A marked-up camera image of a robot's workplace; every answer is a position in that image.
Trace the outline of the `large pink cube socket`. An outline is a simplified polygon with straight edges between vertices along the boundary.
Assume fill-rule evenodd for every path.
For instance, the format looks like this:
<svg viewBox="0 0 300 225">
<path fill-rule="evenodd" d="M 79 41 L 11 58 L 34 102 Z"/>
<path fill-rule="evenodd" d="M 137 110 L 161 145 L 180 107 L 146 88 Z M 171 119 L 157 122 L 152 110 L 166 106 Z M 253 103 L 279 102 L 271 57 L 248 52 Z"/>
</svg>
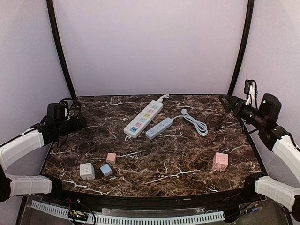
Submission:
<svg viewBox="0 0 300 225">
<path fill-rule="evenodd" d="M 212 170 L 213 171 L 225 171 L 228 166 L 228 155 L 225 153 L 216 152 L 213 158 Z"/>
</svg>

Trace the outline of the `grey-blue power strip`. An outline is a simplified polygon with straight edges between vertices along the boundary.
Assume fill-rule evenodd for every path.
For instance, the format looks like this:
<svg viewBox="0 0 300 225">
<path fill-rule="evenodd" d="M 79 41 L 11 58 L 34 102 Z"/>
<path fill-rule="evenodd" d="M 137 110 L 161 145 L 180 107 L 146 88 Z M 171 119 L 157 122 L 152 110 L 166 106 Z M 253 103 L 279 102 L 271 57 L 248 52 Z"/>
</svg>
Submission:
<svg viewBox="0 0 300 225">
<path fill-rule="evenodd" d="M 156 136 L 158 136 L 160 133 L 165 131 L 167 128 L 169 128 L 173 124 L 173 119 L 167 117 L 163 121 L 156 124 L 154 127 L 146 131 L 145 135 L 148 139 L 152 140 Z"/>
</svg>

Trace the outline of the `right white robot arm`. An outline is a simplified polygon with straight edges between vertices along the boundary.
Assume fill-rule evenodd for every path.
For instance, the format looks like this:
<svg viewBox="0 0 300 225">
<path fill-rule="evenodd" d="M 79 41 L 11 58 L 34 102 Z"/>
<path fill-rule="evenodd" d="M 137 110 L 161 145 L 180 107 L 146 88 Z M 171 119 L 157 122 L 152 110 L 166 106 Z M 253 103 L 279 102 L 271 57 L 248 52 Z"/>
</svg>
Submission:
<svg viewBox="0 0 300 225">
<path fill-rule="evenodd" d="M 236 118 L 254 126 L 268 150 L 288 166 L 296 179 L 300 178 L 300 148 L 291 133 L 277 124 L 282 105 L 276 96 L 264 94 L 258 109 L 247 105 L 237 96 L 220 96 L 219 100 L 227 113 L 233 112 Z M 246 177 L 241 197 L 249 202 L 258 195 L 266 196 L 286 207 L 293 218 L 299 221 L 299 188 L 279 182 L 263 172 L 257 172 Z"/>
</svg>

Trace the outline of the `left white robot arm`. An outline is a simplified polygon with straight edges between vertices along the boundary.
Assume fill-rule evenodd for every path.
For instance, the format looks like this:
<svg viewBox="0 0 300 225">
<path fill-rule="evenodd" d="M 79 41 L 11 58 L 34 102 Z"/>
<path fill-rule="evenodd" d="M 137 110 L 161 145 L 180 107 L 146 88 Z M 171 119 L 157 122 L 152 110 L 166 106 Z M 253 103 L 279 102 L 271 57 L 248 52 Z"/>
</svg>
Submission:
<svg viewBox="0 0 300 225">
<path fill-rule="evenodd" d="M 0 201 L 11 197 L 34 194 L 57 194 L 62 189 L 59 179 L 49 175 L 11 175 L 6 170 L 29 153 L 50 143 L 59 142 L 61 136 L 68 136 L 87 126 L 82 115 L 71 116 L 64 121 L 44 119 L 31 126 L 24 133 L 0 145 Z"/>
</svg>

